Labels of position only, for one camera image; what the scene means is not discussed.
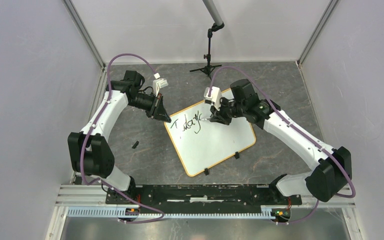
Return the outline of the black marker cap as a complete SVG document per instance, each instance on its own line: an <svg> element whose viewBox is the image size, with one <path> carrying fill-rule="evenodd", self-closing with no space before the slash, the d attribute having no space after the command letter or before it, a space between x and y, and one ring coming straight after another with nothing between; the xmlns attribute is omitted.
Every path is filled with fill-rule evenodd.
<svg viewBox="0 0 384 240"><path fill-rule="evenodd" d="M133 144L132 148L135 149L138 145L139 145L139 141L136 141L136 142Z"/></svg>

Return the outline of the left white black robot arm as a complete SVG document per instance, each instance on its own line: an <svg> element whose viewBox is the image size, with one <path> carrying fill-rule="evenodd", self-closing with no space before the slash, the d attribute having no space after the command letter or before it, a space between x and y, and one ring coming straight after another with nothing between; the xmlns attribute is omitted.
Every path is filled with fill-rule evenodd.
<svg viewBox="0 0 384 240"><path fill-rule="evenodd" d="M143 110L150 119L171 122L160 93L168 81L158 73L154 77L151 93L142 88L145 78L134 70L127 70L121 80L111 80L91 120L80 132L71 132L67 139L72 169L118 189L117 196L125 204L131 204L137 198L134 179L116 167L107 139L127 106Z"/></svg>

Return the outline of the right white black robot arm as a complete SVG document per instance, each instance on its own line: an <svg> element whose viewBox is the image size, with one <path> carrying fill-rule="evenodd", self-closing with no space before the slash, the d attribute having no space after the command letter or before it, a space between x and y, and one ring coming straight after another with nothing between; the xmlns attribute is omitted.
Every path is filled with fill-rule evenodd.
<svg viewBox="0 0 384 240"><path fill-rule="evenodd" d="M314 137L294 122L272 100L261 99L252 82L240 79L230 85L233 97L228 99L221 90L209 86L204 101L210 105L210 122L230 125L233 119L244 118L275 136L293 150L309 167L300 174L283 174L269 187L269 199L282 204L294 195L312 195L321 202L340 196L340 190L352 180L352 160L348 149L334 148Z"/></svg>

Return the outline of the yellow framed whiteboard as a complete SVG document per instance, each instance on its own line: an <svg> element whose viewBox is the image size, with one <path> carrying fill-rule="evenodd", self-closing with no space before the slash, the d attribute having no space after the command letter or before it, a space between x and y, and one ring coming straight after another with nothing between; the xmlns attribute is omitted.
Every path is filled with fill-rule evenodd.
<svg viewBox="0 0 384 240"><path fill-rule="evenodd" d="M194 177L233 157L256 143L252 125L243 117L230 125L200 121L211 115L204 101L192 104L170 116L164 123L180 162L189 177Z"/></svg>

